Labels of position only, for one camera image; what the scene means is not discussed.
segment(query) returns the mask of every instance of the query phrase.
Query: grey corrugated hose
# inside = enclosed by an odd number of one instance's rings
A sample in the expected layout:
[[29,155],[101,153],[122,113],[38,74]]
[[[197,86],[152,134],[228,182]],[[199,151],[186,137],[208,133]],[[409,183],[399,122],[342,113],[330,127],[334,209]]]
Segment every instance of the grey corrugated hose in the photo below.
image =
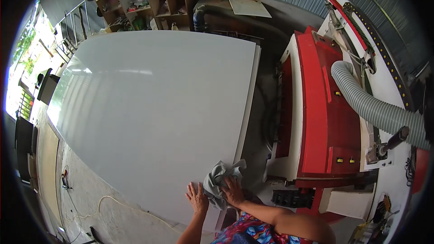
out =
[[332,77],[354,111],[373,126],[392,135],[403,126],[409,127],[410,134],[406,142],[429,150],[422,115],[383,102],[368,94],[357,84],[353,73],[353,65],[346,61],[336,61],[332,65]]

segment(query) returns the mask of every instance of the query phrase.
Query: person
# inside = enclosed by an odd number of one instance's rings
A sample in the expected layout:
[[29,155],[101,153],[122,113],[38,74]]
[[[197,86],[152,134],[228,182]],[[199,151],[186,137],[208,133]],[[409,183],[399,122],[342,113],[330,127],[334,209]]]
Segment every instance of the person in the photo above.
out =
[[[232,176],[225,177],[224,181],[227,187],[222,186],[221,189],[227,202],[239,209],[240,217],[218,233],[211,244],[297,244],[301,238],[321,244],[335,244],[332,229],[319,218],[246,200],[240,183]],[[209,201],[203,194],[201,183],[198,183],[197,191],[193,183],[188,185],[187,190],[185,196],[190,201],[194,214],[177,244],[199,244]]]

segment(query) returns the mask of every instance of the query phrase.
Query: bottle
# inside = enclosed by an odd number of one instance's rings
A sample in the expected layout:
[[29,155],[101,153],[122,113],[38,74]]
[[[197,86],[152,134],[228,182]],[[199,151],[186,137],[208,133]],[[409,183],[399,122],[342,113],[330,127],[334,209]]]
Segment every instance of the bottle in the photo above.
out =
[[172,23],[172,30],[179,30],[178,27],[176,26],[176,23]]

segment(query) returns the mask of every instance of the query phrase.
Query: green tree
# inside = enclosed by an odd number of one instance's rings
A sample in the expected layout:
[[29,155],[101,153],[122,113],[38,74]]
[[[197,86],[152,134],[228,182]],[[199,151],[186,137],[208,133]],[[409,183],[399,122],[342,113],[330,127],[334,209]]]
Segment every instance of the green tree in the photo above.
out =
[[25,62],[20,61],[19,63],[24,63],[26,65],[25,70],[27,71],[27,73],[32,74],[33,67],[35,67],[35,65],[31,58],[27,59],[27,61]]
[[23,35],[18,41],[17,49],[14,54],[14,61],[18,60],[21,54],[26,53],[29,50],[30,45],[32,44],[33,39],[35,38],[36,32],[33,29],[32,25],[29,23],[26,25]]

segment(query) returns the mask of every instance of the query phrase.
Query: hand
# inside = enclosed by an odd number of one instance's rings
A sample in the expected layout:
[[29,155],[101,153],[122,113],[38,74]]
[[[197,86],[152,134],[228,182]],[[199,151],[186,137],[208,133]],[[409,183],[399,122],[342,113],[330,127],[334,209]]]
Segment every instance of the hand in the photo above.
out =
[[190,201],[195,214],[206,214],[210,201],[208,197],[203,194],[203,187],[201,183],[198,183],[198,192],[193,185],[193,182],[187,186],[188,193],[185,193],[185,197]]
[[227,187],[221,186],[220,188],[225,193],[227,202],[236,208],[240,208],[240,204],[245,201],[240,183],[232,176],[225,176],[224,181]]

